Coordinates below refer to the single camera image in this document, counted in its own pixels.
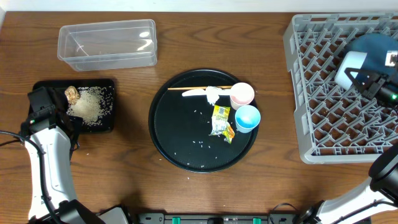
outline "lattice crate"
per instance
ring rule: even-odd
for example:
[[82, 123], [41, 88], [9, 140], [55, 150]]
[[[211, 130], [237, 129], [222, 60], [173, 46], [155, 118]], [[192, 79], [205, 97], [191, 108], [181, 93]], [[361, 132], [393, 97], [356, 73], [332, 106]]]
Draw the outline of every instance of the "lattice crate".
[[307, 164], [373, 162], [398, 143], [394, 111], [334, 82], [346, 45], [368, 33], [398, 39], [398, 13], [296, 15], [284, 34], [298, 148]]

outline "paper cup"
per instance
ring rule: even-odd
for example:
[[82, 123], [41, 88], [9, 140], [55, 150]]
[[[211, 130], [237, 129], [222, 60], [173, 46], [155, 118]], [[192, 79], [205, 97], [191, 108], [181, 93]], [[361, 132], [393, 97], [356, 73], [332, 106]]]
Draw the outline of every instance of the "paper cup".
[[241, 106], [235, 113], [236, 128], [242, 133], [249, 133], [259, 125], [260, 120], [259, 110], [251, 105]]
[[247, 83], [237, 83], [232, 86], [231, 94], [229, 95], [229, 100], [231, 101], [231, 106], [235, 110], [241, 106], [250, 104], [254, 99], [254, 90]]

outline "transparent plastic bin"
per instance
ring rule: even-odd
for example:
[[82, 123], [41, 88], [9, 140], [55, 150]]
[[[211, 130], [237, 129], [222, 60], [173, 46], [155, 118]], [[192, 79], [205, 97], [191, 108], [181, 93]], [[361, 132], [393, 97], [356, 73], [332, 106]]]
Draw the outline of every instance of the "transparent plastic bin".
[[63, 26], [58, 58], [78, 72], [155, 65], [155, 22], [144, 19]]
[[302, 14], [285, 31], [298, 148], [307, 164], [374, 162], [398, 143], [392, 109], [335, 83], [345, 47], [364, 34], [398, 40], [398, 13]]

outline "chopstick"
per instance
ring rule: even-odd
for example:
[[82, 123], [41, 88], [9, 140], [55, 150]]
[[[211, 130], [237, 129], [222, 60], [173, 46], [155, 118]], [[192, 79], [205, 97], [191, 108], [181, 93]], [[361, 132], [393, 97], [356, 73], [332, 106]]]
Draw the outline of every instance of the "chopstick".
[[[217, 88], [228, 89], [232, 86], [216, 86]], [[178, 88], [168, 88], [167, 90], [197, 90], [197, 89], [206, 89], [207, 86], [195, 86], [195, 87], [178, 87]]]

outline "wooden table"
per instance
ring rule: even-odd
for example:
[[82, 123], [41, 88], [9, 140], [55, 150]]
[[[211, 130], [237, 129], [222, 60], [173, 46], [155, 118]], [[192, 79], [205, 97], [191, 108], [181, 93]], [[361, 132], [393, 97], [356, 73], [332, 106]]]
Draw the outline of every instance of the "wooden table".
[[[125, 203], [133, 212], [267, 213], [289, 202], [304, 210], [365, 180], [370, 164], [306, 165], [299, 158], [292, 79], [282, 35], [292, 13], [8, 12], [0, 34], [0, 129], [19, 131], [27, 93], [53, 79], [117, 79], [116, 125], [108, 134], [81, 135], [72, 174], [79, 201], [92, 211]], [[75, 72], [57, 58], [61, 26], [153, 19], [154, 67]], [[212, 174], [175, 167], [154, 147], [147, 126], [157, 90], [193, 68], [218, 68], [257, 90], [262, 121], [256, 142], [236, 165]], [[0, 142], [10, 137], [0, 136]], [[27, 221], [30, 160], [14, 143], [0, 148], [0, 223]], [[375, 215], [396, 223], [398, 212]]]

